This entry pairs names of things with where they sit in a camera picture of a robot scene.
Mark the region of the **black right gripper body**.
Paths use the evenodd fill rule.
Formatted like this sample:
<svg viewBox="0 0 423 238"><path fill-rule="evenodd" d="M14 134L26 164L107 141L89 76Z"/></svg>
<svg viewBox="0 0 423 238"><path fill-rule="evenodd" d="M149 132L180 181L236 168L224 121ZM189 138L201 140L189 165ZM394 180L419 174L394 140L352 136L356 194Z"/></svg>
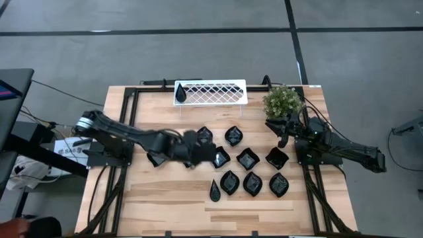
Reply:
<svg viewBox="0 0 423 238"><path fill-rule="evenodd" d="M284 148L287 145L290 136L300 136L305 128L299 114L288 114L286 117L287 122L284 124L286 133L280 134L279 148Z"/></svg>

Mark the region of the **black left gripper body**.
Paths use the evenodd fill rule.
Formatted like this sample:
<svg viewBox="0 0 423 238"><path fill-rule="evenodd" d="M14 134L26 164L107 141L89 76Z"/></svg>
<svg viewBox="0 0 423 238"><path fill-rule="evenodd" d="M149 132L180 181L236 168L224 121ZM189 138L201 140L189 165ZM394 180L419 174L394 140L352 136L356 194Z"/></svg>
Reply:
<svg viewBox="0 0 423 238"><path fill-rule="evenodd" d="M197 140L197 133L195 131L185 131L174 143L172 160L197 165L198 162L193 156L194 148L197 146Z"/></svg>

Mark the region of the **black leaf-shaped mini plate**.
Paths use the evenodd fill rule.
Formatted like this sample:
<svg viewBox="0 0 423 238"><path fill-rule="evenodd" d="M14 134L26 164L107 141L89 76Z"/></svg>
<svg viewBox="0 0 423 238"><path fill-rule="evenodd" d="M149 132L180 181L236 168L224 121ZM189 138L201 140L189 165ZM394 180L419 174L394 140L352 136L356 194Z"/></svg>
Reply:
<svg viewBox="0 0 423 238"><path fill-rule="evenodd" d="M262 188L262 179L255 173L250 172L243 181L243 188L252 197L255 197L259 194Z"/></svg>
<svg viewBox="0 0 423 238"><path fill-rule="evenodd" d="M270 179L269 187L276 197L281 198L288 191L289 182L281 173L276 173Z"/></svg>
<svg viewBox="0 0 423 238"><path fill-rule="evenodd" d="M238 189L239 184L238 176L232 171L227 171L220 180L221 189L229 196Z"/></svg>
<svg viewBox="0 0 423 238"><path fill-rule="evenodd" d="M235 147L243 139L243 133L237 126L229 128L225 133L225 141L231 146Z"/></svg>
<svg viewBox="0 0 423 238"><path fill-rule="evenodd" d="M197 139L201 144L212 143L213 133L207 127L203 126L197 131Z"/></svg>

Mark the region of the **black teardrop mini plate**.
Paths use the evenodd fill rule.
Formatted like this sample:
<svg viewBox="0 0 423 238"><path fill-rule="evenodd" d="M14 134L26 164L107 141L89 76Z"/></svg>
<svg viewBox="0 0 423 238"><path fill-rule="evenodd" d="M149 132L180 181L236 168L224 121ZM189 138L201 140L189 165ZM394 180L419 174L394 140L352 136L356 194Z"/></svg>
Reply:
<svg viewBox="0 0 423 238"><path fill-rule="evenodd" d="M209 195L212 202L218 202L221 198L221 193L215 180L212 180L211 182Z"/></svg>
<svg viewBox="0 0 423 238"><path fill-rule="evenodd" d="M179 83L175 92L175 99L179 103L183 103L186 100L186 92L184 87Z"/></svg>

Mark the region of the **green potted plant black pot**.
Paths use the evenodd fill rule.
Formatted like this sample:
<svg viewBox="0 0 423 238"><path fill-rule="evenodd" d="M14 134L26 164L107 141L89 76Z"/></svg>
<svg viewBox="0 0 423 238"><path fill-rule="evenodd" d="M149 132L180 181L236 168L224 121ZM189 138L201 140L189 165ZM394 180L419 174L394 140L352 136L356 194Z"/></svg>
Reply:
<svg viewBox="0 0 423 238"><path fill-rule="evenodd" d="M263 96L264 113L267 119L277 119L288 114L299 112L304 107L297 91L288 86L272 87Z"/></svg>

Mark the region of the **white mesh shelf rack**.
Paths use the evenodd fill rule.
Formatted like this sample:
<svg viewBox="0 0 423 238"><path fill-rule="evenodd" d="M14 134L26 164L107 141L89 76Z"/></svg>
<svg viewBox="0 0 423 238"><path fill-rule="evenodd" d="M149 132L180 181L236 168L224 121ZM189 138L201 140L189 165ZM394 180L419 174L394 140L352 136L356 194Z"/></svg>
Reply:
<svg viewBox="0 0 423 238"><path fill-rule="evenodd" d="M186 92L183 103L175 99L179 83ZM176 81L173 104L179 109L180 116L183 107L199 106L239 106L243 114L243 106L248 104L247 84L244 79Z"/></svg>

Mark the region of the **grey stand foot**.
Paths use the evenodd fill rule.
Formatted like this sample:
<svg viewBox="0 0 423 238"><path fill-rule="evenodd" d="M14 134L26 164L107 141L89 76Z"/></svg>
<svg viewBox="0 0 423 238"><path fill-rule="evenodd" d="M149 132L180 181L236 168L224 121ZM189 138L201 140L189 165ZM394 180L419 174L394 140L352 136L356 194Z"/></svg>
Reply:
<svg viewBox="0 0 423 238"><path fill-rule="evenodd" d="M418 132L423 136L423 115L393 128L393 134L396 136L401 136L405 132Z"/></svg>

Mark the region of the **white printed box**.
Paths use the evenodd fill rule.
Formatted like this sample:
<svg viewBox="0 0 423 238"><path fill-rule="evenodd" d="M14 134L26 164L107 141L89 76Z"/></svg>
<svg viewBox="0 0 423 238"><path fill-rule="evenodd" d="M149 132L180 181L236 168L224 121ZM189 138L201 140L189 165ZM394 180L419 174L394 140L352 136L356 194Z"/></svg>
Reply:
<svg viewBox="0 0 423 238"><path fill-rule="evenodd" d="M87 168L88 155L83 153L83 150L90 149L90 146L91 140L88 138L65 138L55 142L54 152Z"/></svg>

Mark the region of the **black desk leg bar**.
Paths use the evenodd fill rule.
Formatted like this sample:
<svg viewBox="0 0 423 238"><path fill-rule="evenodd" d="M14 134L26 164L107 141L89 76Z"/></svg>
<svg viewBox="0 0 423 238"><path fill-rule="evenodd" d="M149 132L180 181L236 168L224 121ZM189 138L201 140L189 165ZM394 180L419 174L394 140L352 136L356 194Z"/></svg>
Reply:
<svg viewBox="0 0 423 238"><path fill-rule="evenodd" d="M67 171L73 175L78 175L83 178L87 178L88 176L86 166L13 134L7 138L3 148L7 151L17 152L20 155L24 155L25 157L29 157L51 167Z"/></svg>

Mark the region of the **white plastic bag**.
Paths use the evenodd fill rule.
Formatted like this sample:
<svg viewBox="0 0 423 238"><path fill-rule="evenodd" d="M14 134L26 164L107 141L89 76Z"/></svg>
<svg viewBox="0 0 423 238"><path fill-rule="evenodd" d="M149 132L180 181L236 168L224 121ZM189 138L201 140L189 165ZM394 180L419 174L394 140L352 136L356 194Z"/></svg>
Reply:
<svg viewBox="0 0 423 238"><path fill-rule="evenodd" d="M19 155L7 181L6 188L8 190L18 190L24 187L36 188L48 172L49 166Z"/></svg>

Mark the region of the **person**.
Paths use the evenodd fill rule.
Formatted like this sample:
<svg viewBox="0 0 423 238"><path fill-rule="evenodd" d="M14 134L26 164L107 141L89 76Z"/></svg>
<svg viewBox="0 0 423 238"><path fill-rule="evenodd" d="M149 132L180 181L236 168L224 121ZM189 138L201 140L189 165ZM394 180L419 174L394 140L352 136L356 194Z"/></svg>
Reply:
<svg viewBox="0 0 423 238"><path fill-rule="evenodd" d="M54 217L45 217L30 222L26 238L58 238L62 235L60 222Z"/></svg>

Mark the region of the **laptop screen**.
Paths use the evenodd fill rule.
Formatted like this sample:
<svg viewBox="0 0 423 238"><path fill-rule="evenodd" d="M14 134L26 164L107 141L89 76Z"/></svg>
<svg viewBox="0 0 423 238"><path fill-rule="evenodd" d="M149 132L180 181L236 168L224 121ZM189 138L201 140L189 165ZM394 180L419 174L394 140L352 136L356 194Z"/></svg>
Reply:
<svg viewBox="0 0 423 238"><path fill-rule="evenodd" d="M15 99L18 96L19 94L15 88L0 80L0 100Z"/></svg>

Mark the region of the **person's hand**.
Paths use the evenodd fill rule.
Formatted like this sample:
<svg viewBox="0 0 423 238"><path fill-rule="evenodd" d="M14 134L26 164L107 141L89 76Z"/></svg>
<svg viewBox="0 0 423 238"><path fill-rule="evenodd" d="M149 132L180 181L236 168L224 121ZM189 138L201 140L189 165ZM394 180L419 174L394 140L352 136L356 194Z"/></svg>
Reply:
<svg viewBox="0 0 423 238"><path fill-rule="evenodd" d="M30 222L16 218L0 223L0 238L25 238L30 227Z"/></svg>

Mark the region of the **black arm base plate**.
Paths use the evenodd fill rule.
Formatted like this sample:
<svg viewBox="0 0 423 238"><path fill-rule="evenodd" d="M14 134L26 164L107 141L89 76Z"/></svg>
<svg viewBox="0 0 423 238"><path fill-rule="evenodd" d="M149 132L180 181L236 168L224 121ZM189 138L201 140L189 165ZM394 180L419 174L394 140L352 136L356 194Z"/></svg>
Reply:
<svg viewBox="0 0 423 238"><path fill-rule="evenodd" d="M321 140L295 140L297 161L300 165L342 165L342 158L327 152Z"/></svg>
<svg viewBox="0 0 423 238"><path fill-rule="evenodd" d="M88 155L87 166L89 167L125 167L132 164L134 145L125 142L121 152L113 155L106 150L105 146L94 141L89 149L83 150L83 153Z"/></svg>

